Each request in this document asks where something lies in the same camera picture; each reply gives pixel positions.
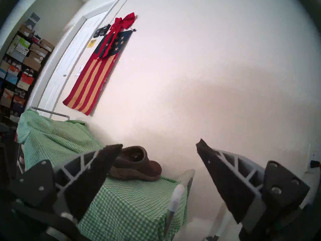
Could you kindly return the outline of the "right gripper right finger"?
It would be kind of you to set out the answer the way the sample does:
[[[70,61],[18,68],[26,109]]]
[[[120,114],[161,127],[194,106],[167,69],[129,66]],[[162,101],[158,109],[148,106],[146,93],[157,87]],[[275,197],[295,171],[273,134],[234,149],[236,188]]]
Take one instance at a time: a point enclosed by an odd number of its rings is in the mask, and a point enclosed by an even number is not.
[[[240,233],[276,233],[275,225],[295,213],[310,187],[279,162],[263,168],[241,155],[211,148],[203,139],[197,153]]]

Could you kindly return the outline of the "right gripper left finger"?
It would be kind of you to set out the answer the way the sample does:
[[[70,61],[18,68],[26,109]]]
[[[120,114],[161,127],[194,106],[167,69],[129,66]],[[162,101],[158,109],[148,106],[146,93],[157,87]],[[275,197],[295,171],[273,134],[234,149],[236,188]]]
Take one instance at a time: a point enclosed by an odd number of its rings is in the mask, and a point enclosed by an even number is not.
[[[122,144],[107,145],[100,150],[75,154],[55,167],[48,159],[40,161],[13,180],[8,191],[27,207],[56,215],[65,212],[80,221],[122,147]]]

